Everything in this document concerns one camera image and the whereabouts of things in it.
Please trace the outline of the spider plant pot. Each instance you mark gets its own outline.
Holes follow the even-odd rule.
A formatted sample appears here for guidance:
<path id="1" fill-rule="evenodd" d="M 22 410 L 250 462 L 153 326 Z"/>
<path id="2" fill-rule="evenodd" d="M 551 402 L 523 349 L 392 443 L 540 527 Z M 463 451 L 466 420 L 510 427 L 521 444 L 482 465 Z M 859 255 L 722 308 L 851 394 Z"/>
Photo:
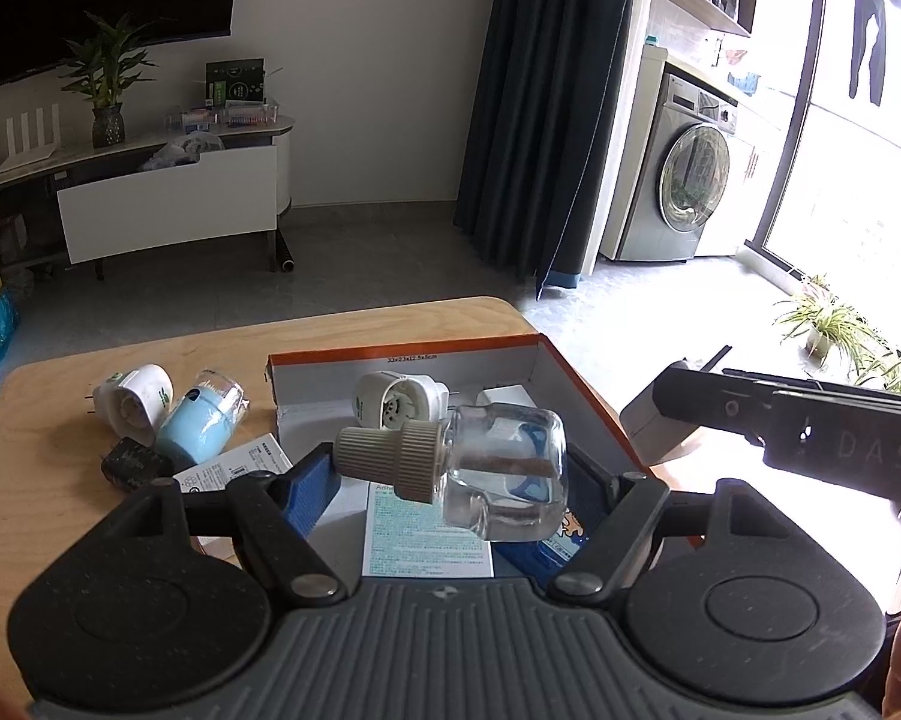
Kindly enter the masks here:
<path id="1" fill-rule="evenodd" d="M 810 359 L 823 364 L 831 351 L 837 351 L 858 376 L 875 359 L 877 332 L 820 277 L 803 277 L 782 307 L 777 325 L 784 327 L 786 340 L 802 338 L 803 351 Z"/>

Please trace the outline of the white product box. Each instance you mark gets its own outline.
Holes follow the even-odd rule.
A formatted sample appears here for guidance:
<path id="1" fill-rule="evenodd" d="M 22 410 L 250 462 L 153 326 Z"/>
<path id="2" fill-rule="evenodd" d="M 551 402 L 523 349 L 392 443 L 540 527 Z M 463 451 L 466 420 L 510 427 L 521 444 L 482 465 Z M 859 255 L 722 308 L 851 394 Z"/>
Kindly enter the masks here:
<path id="1" fill-rule="evenodd" d="M 211 493 L 226 488 L 239 476 L 255 472 L 283 475 L 290 468 L 291 460 L 286 457 L 278 440 L 272 434 L 265 434 L 211 460 L 185 468 L 176 473 L 174 479 L 184 493 Z"/>

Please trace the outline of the white charger cube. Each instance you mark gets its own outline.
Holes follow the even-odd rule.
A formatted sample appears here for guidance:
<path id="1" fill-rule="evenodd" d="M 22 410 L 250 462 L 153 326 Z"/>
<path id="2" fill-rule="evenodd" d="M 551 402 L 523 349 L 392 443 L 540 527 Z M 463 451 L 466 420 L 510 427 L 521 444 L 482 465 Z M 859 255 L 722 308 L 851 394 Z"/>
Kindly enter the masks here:
<path id="1" fill-rule="evenodd" d="M 522 408 L 535 408 L 537 403 L 520 383 L 499 385 L 482 390 L 475 398 L 476 406 L 512 405 Z"/>

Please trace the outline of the bandage leaflet box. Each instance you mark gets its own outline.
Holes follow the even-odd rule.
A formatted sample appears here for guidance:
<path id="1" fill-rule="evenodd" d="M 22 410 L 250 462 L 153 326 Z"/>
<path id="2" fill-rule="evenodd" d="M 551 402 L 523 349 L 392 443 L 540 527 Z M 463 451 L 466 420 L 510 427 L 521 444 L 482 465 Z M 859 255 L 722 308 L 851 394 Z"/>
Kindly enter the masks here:
<path id="1" fill-rule="evenodd" d="M 434 505 L 400 499 L 389 486 L 369 484 L 363 577 L 491 578 L 491 544 L 446 527 Z"/>

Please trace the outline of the white tv cabinet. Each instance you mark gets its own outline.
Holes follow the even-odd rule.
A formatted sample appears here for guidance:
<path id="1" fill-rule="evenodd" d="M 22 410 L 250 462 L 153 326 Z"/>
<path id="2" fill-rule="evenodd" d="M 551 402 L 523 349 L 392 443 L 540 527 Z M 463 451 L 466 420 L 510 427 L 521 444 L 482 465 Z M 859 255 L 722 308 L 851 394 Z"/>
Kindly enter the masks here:
<path id="1" fill-rule="evenodd" d="M 0 213 L 23 200 L 57 203 L 68 261 L 99 263 L 117 255 L 206 239 L 262 234 L 268 265 L 295 262 L 280 231 L 290 210 L 290 135 L 295 121 L 223 127 L 223 146 L 193 163 L 146 171 L 143 163 L 171 142 L 151 133 L 109 148 L 74 146 L 0 174 Z"/>

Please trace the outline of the blue carton in box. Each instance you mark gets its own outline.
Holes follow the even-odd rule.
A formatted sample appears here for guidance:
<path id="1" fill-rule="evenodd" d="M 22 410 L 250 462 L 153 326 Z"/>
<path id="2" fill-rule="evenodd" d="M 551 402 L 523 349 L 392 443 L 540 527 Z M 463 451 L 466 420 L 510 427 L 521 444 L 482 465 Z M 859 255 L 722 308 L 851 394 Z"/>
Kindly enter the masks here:
<path id="1" fill-rule="evenodd" d="M 567 483 L 569 497 L 566 511 L 553 535 L 533 543 L 493 544 L 491 554 L 498 577 L 523 575 L 538 589 L 544 589 L 613 511 L 617 481 L 576 447 L 567 450 Z"/>

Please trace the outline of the green black box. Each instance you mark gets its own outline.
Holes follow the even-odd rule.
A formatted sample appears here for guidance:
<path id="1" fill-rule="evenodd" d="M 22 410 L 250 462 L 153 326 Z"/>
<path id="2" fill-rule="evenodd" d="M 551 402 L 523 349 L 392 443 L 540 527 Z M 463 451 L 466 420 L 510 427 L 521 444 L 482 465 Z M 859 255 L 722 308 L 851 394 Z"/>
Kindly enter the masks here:
<path id="1" fill-rule="evenodd" d="M 220 60 L 205 65 L 205 103 L 261 103 L 265 99 L 265 62 L 262 59 Z"/>

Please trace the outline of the blue toothpick jar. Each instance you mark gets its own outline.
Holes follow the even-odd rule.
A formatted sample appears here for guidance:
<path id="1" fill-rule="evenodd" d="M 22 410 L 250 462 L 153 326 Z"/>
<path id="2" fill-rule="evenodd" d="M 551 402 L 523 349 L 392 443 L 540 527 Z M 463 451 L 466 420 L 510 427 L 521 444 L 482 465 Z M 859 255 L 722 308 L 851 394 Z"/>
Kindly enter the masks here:
<path id="1" fill-rule="evenodd" d="M 154 450 L 171 461 L 172 472 L 220 455 L 241 424 L 249 398 L 229 376 L 203 369 L 160 427 Z"/>

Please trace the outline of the orange cardboard box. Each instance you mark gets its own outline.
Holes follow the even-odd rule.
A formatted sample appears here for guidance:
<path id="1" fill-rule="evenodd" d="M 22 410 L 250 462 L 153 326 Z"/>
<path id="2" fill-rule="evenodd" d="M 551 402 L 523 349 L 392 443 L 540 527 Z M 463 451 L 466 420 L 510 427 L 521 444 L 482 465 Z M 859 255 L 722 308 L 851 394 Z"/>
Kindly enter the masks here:
<path id="1" fill-rule="evenodd" d="M 546 585 L 645 466 L 543 337 L 286 353 L 278 440 L 332 447 L 288 517 L 346 585 L 364 577 Z"/>

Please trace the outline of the potted bamboo plant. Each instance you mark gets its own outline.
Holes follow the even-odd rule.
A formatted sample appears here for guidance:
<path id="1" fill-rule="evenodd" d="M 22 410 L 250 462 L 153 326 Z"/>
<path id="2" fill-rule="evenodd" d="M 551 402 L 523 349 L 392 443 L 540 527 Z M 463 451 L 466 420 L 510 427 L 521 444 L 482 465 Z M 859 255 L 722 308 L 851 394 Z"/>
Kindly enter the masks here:
<path id="1" fill-rule="evenodd" d="M 88 13 L 85 32 L 68 43 L 64 67 L 62 89 L 80 94 L 91 104 L 92 146 L 124 143 L 122 98 L 133 85 L 151 82 L 146 72 L 156 67 L 140 41 L 140 28 L 127 20 L 109 23 Z"/>

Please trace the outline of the white plug heater green button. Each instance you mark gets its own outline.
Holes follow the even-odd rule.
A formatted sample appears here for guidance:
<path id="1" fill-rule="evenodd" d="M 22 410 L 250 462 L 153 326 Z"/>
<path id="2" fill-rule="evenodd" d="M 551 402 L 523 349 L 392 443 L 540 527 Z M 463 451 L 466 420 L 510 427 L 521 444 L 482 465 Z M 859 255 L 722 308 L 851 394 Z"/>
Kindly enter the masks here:
<path id="1" fill-rule="evenodd" d="M 143 364 L 128 372 L 115 372 L 92 390 L 94 413 L 120 439 L 153 447 L 160 427 L 171 411 L 172 380 L 164 367 Z"/>

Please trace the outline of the dark blue curtain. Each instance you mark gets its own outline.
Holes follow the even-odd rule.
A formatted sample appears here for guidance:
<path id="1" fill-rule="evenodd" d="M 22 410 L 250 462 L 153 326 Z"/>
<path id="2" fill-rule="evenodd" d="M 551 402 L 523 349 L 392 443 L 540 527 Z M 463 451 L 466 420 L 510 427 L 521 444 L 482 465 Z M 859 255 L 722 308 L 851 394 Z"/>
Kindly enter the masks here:
<path id="1" fill-rule="evenodd" d="M 480 259 L 561 281 L 594 216 L 633 0 L 493 0 L 453 222 Z"/>

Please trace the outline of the white plug heater in box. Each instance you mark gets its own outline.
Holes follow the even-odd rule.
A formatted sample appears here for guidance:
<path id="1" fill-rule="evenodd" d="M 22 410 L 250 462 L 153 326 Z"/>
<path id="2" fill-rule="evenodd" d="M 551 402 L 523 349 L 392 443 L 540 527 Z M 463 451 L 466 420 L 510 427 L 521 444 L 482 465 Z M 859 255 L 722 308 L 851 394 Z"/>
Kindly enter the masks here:
<path id="1" fill-rule="evenodd" d="M 363 427 L 397 431 L 407 421 L 442 421 L 449 388 L 430 376 L 376 371 L 356 382 L 353 413 Z"/>

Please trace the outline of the black power adapter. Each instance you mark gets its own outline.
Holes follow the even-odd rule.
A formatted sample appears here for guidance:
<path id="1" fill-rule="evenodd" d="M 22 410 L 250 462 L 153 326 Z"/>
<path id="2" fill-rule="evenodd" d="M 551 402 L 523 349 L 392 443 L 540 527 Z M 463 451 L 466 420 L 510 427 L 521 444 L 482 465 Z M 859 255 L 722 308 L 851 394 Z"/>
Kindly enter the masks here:
<path id="1" fill-rule="evenodd" d="M 101 473 L 114 488 L 133 493 L 154 479 L 174 475 L 172 461 L 131 437 L 122 437 L 101 460 Z"/>

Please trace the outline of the clear glass refill bottle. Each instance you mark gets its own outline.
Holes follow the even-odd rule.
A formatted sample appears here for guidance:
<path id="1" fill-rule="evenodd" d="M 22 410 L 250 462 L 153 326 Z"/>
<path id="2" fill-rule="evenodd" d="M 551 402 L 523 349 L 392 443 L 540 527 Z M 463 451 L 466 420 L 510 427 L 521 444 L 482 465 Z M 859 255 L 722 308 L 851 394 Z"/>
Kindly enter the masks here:
<path id="1" fill-rule="evenodd" d="M 462 405 L 397 431 L 345 427 L 334 465 L 346 478 L 436 505 L 444 525 L 489 543 L 547 539 L 569 497 L 564 424 L 543 408 Z"/>

